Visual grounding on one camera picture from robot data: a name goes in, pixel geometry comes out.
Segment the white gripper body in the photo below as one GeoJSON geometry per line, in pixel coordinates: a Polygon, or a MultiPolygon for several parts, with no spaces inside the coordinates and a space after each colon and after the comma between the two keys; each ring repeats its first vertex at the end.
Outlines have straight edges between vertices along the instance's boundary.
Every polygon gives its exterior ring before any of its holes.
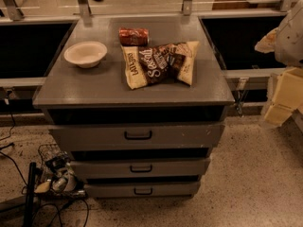
{"type": "Polygon", "coordinates": [[[303,69],[288,67],[282,73],[272,74],[268,85],[270,109],[293,112],[303,102],[303,69]]]}

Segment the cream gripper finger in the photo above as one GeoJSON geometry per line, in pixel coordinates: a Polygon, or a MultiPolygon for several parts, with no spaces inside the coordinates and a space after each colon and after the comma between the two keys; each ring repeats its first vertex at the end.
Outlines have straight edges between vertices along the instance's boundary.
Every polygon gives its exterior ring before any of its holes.
{"type": "Polygon", "coordinates": [[[264,120],[269,124],[281,126],[292,114],[292,110],[271,105],[264,115],[264,120]]]}

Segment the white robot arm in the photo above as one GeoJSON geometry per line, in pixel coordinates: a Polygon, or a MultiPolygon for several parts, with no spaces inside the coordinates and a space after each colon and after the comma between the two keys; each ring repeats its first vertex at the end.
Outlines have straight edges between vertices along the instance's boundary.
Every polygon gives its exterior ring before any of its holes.
{"type": "Polygon", "coordinates": [[[298,1],[277,28],[257,44],[260,53],[275,54],[286,66],[268,81],[267,102],[261,111],[264,127],[280,127],[303,104],[303,1],[298,1]]]}

